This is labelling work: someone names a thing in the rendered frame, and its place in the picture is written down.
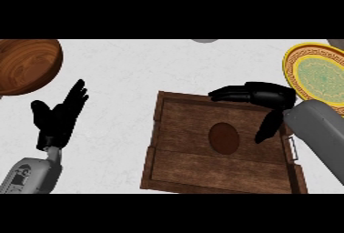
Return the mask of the grey brown object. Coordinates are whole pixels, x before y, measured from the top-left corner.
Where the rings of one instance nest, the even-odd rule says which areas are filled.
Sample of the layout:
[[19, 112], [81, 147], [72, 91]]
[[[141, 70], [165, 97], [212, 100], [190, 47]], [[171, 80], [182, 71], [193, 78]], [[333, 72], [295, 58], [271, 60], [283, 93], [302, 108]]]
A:
[[330, 46], [333, 46], [334, 48], [344, 50], [344, 39], [329, 39], [327, 43]]

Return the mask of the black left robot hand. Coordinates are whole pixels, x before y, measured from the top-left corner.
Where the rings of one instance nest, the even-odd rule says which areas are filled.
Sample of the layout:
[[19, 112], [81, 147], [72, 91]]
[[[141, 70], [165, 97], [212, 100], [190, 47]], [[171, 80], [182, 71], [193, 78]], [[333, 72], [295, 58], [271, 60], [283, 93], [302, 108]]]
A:
[[67, 145], [78, 115], [88, 99], [83, 81], [79, 79], [69, 89], [67, 96], [54, 108], [39, 100], [30, 102], [33, 124], [38, 129], [36, 149], [63, 148]]

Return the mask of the brown wooden tray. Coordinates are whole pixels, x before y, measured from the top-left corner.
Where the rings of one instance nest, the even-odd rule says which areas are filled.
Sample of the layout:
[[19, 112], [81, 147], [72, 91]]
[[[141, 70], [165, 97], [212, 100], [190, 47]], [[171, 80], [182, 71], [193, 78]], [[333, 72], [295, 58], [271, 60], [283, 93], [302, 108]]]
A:
[[[305, 194], [301, 166], [292, 161], [290, 130], [253, 142], [270, 109], [213, 102], [208, 96], [159, 92], [141, 172], [141, 188], [175, 193]], [[228, 123], [239, 147], [221, 155], [209, 146], [215, 123]]]

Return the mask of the yellow green patterned plate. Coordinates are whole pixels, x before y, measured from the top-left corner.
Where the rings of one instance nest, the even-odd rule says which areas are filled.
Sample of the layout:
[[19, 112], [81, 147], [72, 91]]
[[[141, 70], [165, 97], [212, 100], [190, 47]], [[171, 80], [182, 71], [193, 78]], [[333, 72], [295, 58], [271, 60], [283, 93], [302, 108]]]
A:
[[344, 118], [344, 50], [320, 43], [298, 44], [284, 53], [281, 70], [299, 98], [320, 100]]

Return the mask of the brown cupcake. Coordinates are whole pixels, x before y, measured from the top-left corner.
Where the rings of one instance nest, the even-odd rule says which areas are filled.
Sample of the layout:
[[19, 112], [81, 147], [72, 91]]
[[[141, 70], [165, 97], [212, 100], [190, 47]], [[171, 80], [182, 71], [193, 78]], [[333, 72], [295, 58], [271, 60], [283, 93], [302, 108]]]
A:
[[210, 148], [221, 155], [230, 155], [239, 147], [239, 134], [228, 123], [215, 123], [208, 132]]

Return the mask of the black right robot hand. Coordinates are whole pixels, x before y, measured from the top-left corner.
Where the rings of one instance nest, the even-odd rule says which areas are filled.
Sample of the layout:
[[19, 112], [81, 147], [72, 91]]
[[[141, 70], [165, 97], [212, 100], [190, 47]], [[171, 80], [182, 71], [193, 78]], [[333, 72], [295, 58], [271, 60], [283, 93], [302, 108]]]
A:
[[295, 90], [265, 82], [244, 82], [241, 86], [224, 86], [208, 93], [210, 100], [246, 102], [271, 109], [261, 122], [255, 134], [255, 143], [259, 144], [272, 137], [283, 123], [283, 111], [295, 104]]

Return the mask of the brown wooden bowl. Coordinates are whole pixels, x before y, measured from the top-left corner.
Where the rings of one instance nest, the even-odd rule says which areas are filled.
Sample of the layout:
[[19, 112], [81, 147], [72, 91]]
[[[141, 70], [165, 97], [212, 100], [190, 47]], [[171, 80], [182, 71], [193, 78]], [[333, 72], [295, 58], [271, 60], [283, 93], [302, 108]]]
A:
[[54, 79], [61, 63], [55, 39], [0, 39], [0, 96], [41, 89]]

